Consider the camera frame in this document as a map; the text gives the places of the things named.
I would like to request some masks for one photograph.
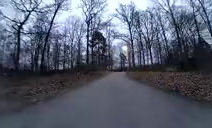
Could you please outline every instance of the woods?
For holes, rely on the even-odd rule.
[[[11,0],[20,16],[8,15],[0,6],[0,69],[41,73],[122,65],[211,70],[212,1],[182,2],[154,0],[147,9],[134,2],[120,4],[105,19],[106,0],[81,0],[77,8],[82,17],[64,15],[60,23],[58,16],[71,10],[69,0]],[[122,30],[115,27],[120,23]],[[127,51],[116,52],[118,41]]]

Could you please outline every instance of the tree trunk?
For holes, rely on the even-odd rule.
[[[86,50],[86,64],[89,64],[89,36],[90,36],[90,24],[87,23],[87,50]]]
[[[132,68],[131,55],[130,55],[130,46],[128,47],[128,63],[129,63],[129,70],[130,70]]]
[[[162,29],[162,35],[163,35],[163,38],[164,38],[164,42],[165,42],[165,51],[166,51],[166,54],[167,54],[167,57],[166,57],[166,60],[167,60],[167,64],[170,64],[170,51],[169,51],[169,48],[168,48],[168,40],[167,40],[167,36],[166,36],[166,32],[165,32],[165,29],[164,29],[164,25],[161,21],[161,19],[159,19],[160,21],[160,26],[161,26],[161,29]]]
[[[209,19],[209,16],[208,16],[208,13],[206,11],[206,8],[203,4],[203,2],[201,0],[198,0],[200,5],[201,5],[201,8],[203,10],[203,13],[205,14],[205,17],[206,17],[206,24],[207,24],[207,27],[208,27],[208,30],[209,30],[209,33],[210,33],[210,36],[211,36],[211,39],[212,39],[212,25],[211,25],[211,22],[210,22],[210,19]]]
[[[143,65],[145,65],[145,55],[144,55],[144,47],[143,47],[143,41],[142,41],[142,35],[141,32],[138,32],[139,35],[139,43],[140,43],[140,61],[141,61],[141,65],[142,65],[142,59],[143,59]]]
[[[110,45],[110,43],[109,43],[109,45],[108,45],[108,61],[109,61],[109,63],[108,63],[108,65],[109,65],[109,70],[111,70],[111,45]]]
[[[142,66],[142,53],[141,53],[141,50],[139,50],[139,66]]]
[[[22,26],[18,27],[17,31],[17,53],[16,53],[16,60],[15,60],[15,70],[18,71],[19,69],[19,61],[20,61],[20,38],[21,38],[21,29]]]
[[[130,39],[131,39],[131,53],[132,53],[132,66],[133,68],[135,68],[135,53],[134,53],[134,42],[133,42],[133,35],[132,35],[132,31],[131,28],[129,28],[129,34],[130,34]]]
[[[70,68],[73,69],[73,44],[71,44],[70,46],[70,51],[71,51],[71,54],[70,54]]]
[[[196,31],[197,31],[197,35],[198,35],[198,42],[202,46],[201,34],[200,34],[200,31],[199,31],[198,21],[196,19],[196,15],[195,15],[195,9],[194,9],[194,7],[192,7],[192,8],[193,8],[194,23],[195,23],[195,27],[196,27]]]
[[[145,59],[145,52],[144,52],[144,49],[142,50],[142,54],[143,54],[143,66],[146,65],[146,59]]]
[[[77,67],[80,67],[81,62],[81,40],[78,41],[78,51],[77,51]]]
[[[66,69],[66,44],[64,43],[63,45],[63,70]]]
[[[34,72],[34,54],[31,52],[31,71]]]
[[[35,55],[34,55],[34,68],[35,68],[35,72],[38,71],[38,60],[39,60],[39,48],[37,48],[35,50]]]
[[[111,52],[111,50],[110,50],[109,53],[110,53],[110,55],[109,55],[110,70],[112,70],[113,69],[113,52]]]
[[[50,64],[50,44],[48,44],[48,46],[47,46],[47,65],[45,66],[44,65],[44,70],[51,70],[51,64]]]
[[[45,38],[45,43],[44,43],[44,47],[43,47],[43,51],[42,51],[42,56],[41,56],[41,72],[44,72],[44,70],[45,70],[44,69],[44,67],[45,67],[44,61],[45,61],[46,46],[47,46],[47,43],[48,43],[48,40],[49,40],[49,36],[50,36],[51,30],[52,30],[52,26],[53,26],[53,23],[54,23],[56,14],[58,13],[60,7],[61,7],[61,4],[58,4],[57,5],[57,8],[56,8],[56,10],[54,12],[54,15],[52,17],[52,20],[50,22],[50,27],[48,29],[48,32],[47,32],[47,35],[46,35],[46,38]]]
[[[96,60],[94,60],[94,47],[91,46],[91,63],[94,64]]]
[[[152,48],[151,46],[149,46],[149,51],[150,51],[150,62],[151,62],[151,65],[153,64],[153,55],[152,55]]]
[[[147,44],[146,44],[146,64],[150,64],[150,62],[149,62],[150,60],[149,60],[149,52],[148,52],[148,47],[147,47]]]
[[[170,11],[170,15],[171,15],[171,19],[172,19],[172,22],[173,22],[173,25],[174,25],[174,29],[175,29],[175,33],[176,33],[176,36],[177,36],[177,40],[178,40],[178,47],[179,47],[179,61],[183,61],[184,59],[184,55],[183,55],[183,49],[182,49],[182,42],[181,42],[181,38],[180,38],[180,33],[179,33],[179,26],[176,22],[176,19],[175,19],[175,16],[174,16],[174,12],[171,8],[171,5],[169,3],[169,1],[167,0],[167,4],[169,6],[169,11]]]

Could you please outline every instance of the sky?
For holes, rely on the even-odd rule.
[[[151,0],[132,0],[138,9],[146,9],[150,5]],[[105,15],[109,16],[115,13],[115,9],[119,7],[119,4],[129,4],[131,0],[107,0],[107,8],[105,9]],[[77,15],[82,18],[82,10],[79,8],[80,0],[71,0],[71,11],[64,12],[58,16],[59,21],[64,21],[69,15]]]

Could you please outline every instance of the fallen leaves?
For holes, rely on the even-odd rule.
[[[43,101],[59,95],[66,89],[79,87],[83,83],[101,77],[105,73],[92,72],[88,74],[56,74],[51,77],[35,77],[18,82],[16,87],[7,91],[7,96],[14,100],[21,100],[26,104]]]
[[[178,92],[195,100],[212,102],[212,77],[191,72],[130,72],[133,79]]]

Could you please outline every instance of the road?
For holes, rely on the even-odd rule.
[[[111,73],[0,117],[0,128],[212,128],[212,107]]]

